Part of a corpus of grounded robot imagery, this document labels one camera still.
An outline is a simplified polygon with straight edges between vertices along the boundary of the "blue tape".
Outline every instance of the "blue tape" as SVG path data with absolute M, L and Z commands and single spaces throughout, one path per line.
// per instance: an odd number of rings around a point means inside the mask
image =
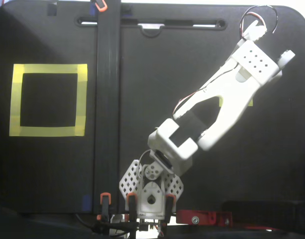
M 89 194 L 83 196 L 82 212 L 88 212 L 92 210 L 92 198 Z

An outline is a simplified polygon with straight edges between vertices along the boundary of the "black vertical rail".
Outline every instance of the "black vertical rail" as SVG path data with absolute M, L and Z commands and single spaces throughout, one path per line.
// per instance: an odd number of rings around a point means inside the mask
M 120 0 L 106 0 L 98 13 L 96 129 L 93 211 L 100 213 L 100 194 L 111 193 L 116 213 L 119 161 L 119 37 Z

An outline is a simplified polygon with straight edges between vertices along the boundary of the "perforated white plate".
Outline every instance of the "perforated white plate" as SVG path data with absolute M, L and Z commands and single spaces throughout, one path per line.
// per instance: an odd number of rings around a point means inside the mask
M 177 200 L 183 193 L 183 183 L 181 179 L 175 174 L 164 174 L 164 186 L 166 195 L 175 195 Z
M 246 41 L 232 55 L 261 85 L 277 72 L 278 65 L 252 41 Z
M 119 182 L 119 190 L 123 198 L 126 200 L 128 193 L 137 193 L 139 182 L 139 176 L 137 174 L 138 161 L 135 159 L 129 166 L 124 176 Z M 142 166 L 139 165 L 139 173 L 141 174 Z

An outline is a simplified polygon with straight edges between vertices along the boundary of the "black cable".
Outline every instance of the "black cable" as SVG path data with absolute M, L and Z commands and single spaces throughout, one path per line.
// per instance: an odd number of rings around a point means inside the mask
M 92 229 L 93 227 L 91 225 L 89 225 L 88 223 L 86 223 L 85 221 L 83 221 L 81 219 L 81 217 L 78 214 L 75 214 L 75 217 L 77 218 L 77 220 L 83 224 L 86 228 Z
M 240 24 L 239 24 L 240 39 L 246 40 L 246 39 L 244 38 L 244 36 L 242 35 L 242 29 L 241 29 L 241 27 L 242 27 L 242 21 L 243 21 L 244 17 L 246 16 L 246 14 L 247 14 L 251 9 L 256 8 L 256 7 L 259 7 L 259 6 L 266 6 L 266 7 L 269 7 L 269 8 L 271 8 L 271 9 L 275 12 L 275 15 L 276 15 L 276 24 L 275 24 L 274 29 L 271 31 L 272 33 L 275 32 L 275 30 L 276 30 L 276 28 L 277 28 L 277 25 L 278 25 L 278 13 L 277 13 L 277 10 L 276 10 L 275 8 L 273 8 L 272 6 L 270 6 L 270 5 L 256 5 L 256 6 L 250 7 L 248 10 L 246 10 L 246 12 L 245 12 L 245 13 L 243 14 L 243 16 L 241 17 Z
M 211 83 L 212 83 L 213 81 L 215 81 L 217 78 L 219 78 L 219 77 L 221 77 L 222 75 L 224 75 L 224 74 L 226 74 L 226 73 L 228 73 L 228 72 L 234 70 L 237 66 L 238 66 L 238 63 L 236 64 L 236 66 L 235 66 L 233 69 L 230 69 L 230 70 L 228 70 L 228 71 L 225 71 L 225 72 L 219 74 L 217 77 L 215 77 L 213 80 L 211 80 L 210 83 L 208 83 L 206 86 L 204 86 L 203 88 L 200 88 L 200 89 L 198 89 L 197 91 L 193 92 L 188 98 L 186 98 L 183 102 L 181 102 L 181 105 L 182 105 L 183 103 L 187 102 L 187 100 L 189 100 L 192 96 L 194 96 L 194 94 L 195 94 L 196 92 L 199 92 L 199 91 L 204 90 L 209 84 L 211 84 Z M 180 108 L 180 107 L 177 107 L 176 110 L 173 111 L 172 119 L 173 119 L 173 115 L 178 111 L 179 108 Z
M 126 235 L 127 233 L 129 233 L 129 232 L 123 232 L 123 233 L 119 233 L 119 234 L 116 234 L 116 235 L 112 235 L 112 236 L 110 236 L 110 237 L 111 237 L 111 238 L 117 238 L 117 237 L 120 237 L 120 236 Z

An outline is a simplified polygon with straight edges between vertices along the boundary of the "hole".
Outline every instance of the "hole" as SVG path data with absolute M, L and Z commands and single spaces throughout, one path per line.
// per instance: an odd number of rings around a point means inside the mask
M 223 20 L 218 21 L 217 26 L 218 27 L 225 27 L 225 21 L 223 21 Z
M 143 29 L 160 29 L 164 24 L 157 23 L 138 23 L 138 26 L 142 26 Z
M 194 24 L 193 27 L 216 27 L 215 24 Z
M 97 25 L 97 22 L 95 21 L 82 21 L 82 25 Z
M 156 198 L 153 196 L 153 195 L 150 195 L 148 198 L 147 198 L 147 202 L 149 204 L 154 204 L 156 202 Z

